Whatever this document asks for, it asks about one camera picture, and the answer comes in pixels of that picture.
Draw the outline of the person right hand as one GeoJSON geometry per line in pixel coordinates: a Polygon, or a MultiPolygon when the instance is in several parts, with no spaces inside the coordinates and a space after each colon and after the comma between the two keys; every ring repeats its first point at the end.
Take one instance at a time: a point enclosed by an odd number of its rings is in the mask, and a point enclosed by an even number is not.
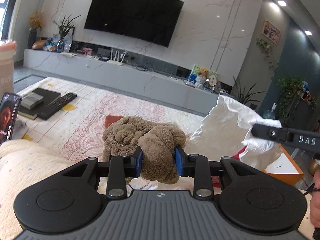
{"type": "MultiPolygon", "coordinates": [[[[320,172],[317,170],[313,176],[314,189],[320,188],[320,172]]],[[[315,228],[320,228],[320,192],[314,192],[310,201],[310,221],[315,228]]]]}

